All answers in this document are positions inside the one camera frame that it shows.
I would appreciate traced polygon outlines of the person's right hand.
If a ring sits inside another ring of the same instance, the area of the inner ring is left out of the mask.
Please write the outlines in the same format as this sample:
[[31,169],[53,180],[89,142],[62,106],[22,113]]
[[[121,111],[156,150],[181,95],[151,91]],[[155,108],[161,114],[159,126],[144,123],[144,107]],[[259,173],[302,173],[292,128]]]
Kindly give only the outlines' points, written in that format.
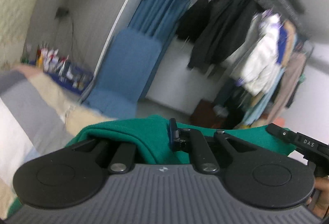
[[329,180],[328,176],[315,178],[315,189],[320,191],[320,195],[314,205],[312,212],[320,218],[328,215],[329,204]]

